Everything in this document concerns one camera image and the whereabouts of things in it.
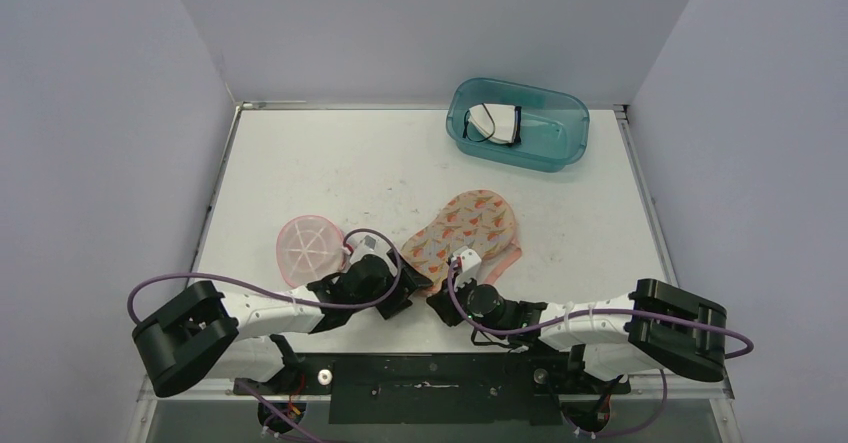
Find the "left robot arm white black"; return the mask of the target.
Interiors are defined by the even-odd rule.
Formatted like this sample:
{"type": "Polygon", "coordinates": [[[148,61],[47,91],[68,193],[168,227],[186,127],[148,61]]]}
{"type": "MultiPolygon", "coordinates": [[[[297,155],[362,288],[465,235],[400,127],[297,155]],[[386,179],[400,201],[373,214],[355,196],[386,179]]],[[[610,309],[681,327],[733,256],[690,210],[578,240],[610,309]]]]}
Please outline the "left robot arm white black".
{"type": "Polygon", "coordinates": [[[308,377],[305,360],[286,336],[339,328],[367,308],[390,319],[411,296],[432,287],[407,263],[366,255],[347,270],[285,293],[238,283],[216,288],[220,276],[197,273],[194,283],[143,320],[132,339],[156,396],[181,394],[204,379],[245,379],[282,394],[308,377]]]}

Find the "floral mesh laundry bag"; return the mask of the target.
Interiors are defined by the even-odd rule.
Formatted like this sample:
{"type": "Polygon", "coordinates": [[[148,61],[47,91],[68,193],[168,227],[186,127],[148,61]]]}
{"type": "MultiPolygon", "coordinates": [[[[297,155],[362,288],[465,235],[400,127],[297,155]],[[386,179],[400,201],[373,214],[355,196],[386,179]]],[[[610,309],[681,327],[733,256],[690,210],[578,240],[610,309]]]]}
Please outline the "floral mesh laundry bag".
{"type": "Polygon", "coordinates": [[[420,292],[432,296],[447,278],[449,257],[463,247],[475,251],[485,263],[496,263],[483,279],[485,284],[495,283],[522,257],[518,220],[501,195],[483,189],[456,195],[428,225],[407,239],[400,252],[432,282],[420,292]]]}

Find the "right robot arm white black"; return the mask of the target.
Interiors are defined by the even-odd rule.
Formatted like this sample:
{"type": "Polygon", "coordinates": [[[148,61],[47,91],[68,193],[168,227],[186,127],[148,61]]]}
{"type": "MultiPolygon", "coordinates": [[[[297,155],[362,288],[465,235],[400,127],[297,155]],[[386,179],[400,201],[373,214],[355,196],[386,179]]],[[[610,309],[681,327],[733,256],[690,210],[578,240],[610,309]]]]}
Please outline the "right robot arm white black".
{"type": "Polygon", "coordinates": [[[652,369],[701,382],[725,376],[725,308],[655,279],[591,303],[509,300],[476,281],[426,302],[447,326],[469,323],[490,346],[570,354],[565,377],[580,392],[652,369]]]}

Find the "teal plastic bin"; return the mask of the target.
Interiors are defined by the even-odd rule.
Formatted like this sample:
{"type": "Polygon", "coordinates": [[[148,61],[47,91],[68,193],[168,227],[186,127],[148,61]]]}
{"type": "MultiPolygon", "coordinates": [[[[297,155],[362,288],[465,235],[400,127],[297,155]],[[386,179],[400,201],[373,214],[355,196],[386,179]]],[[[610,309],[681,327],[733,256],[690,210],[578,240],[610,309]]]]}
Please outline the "teal plastic bin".
{"type": "Polygon", "coordinates": [[[463,153],[549,173],[582,158],[589,126],[588,108],[572,95],[491,78],[461,83],[445,121],[463,153]]]}

